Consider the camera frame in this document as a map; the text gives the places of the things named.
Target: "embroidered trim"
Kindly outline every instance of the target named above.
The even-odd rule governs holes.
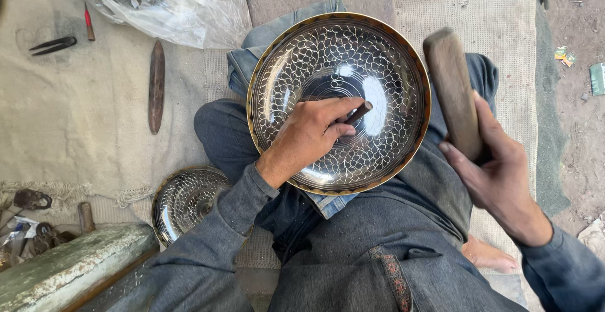
[[[370,259],[372,259],[372,260],[378,259],[379,257],[381,257],[383,255],[382,247],[381,246],[372,247],[368,250],[368,253],[370,254]]]
[[[397,307],[400,312],[411,312],[412,311],[412,291],[408,283],[405,281],[403,272],[401,271],[401,265],[397,257],[393,254],[384,255],[381,246],[375,246],[368,250],[370,259],[379,259],[382,262],[382,268],[384,269],[387,278],[389,279],[389,285],[395,295]]]

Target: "gray sleeve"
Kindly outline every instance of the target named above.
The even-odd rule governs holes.
[[[605,265],[577,238],[553,225],[541,247],[520,246],[523,272],[550,311],[605,311]]]
[[[256,214],[278,194],[248,165],[202,222],[152,263],[149,280],[156,289],[149,310],[252,311],[236,283],[233,260]]]

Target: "craftsman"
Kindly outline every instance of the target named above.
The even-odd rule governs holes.
[[[447,130],[434,100],[412,161],[329,219],[286,180],[337,138],[355,133],[333,122],[363,99],[298,103],[260,157],[245,107],[230,100],[201,107],[195,131],[234,186],[153,263],[150,310],[252,311],[234,258],[254,223],[273,233],[282,261],[270,311],[525,311],[492,290],[476,267],[509,272],[517,264],[470,238],[474,204],[517,243],[525,277],[545,310],[605,311],[605,266],[533,201],[523,146],[493,116],[496,68],[484,56],[466,60],[493,160],[478,167],[442,142]]]

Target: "gray sweatshirt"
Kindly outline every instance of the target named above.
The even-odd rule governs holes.
[[[210,214],[154,262],[150,311],[252,311],[233,260],[256,214],[278,194],[249,165]],[[361,193],[299,242],[269,310],[525,311],[490,288],[436,221],[404,198]],[[543,307],[605,311],[604,264],[553,229],[545,246],[519,245],[523,272]]]

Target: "bare foot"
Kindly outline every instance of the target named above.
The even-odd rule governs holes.
[[[504,274],[510,274],[513,269],[519,268],[515,258],[470,234],[468,242],[462,245],[462,254],[476,267],[487,267]]]

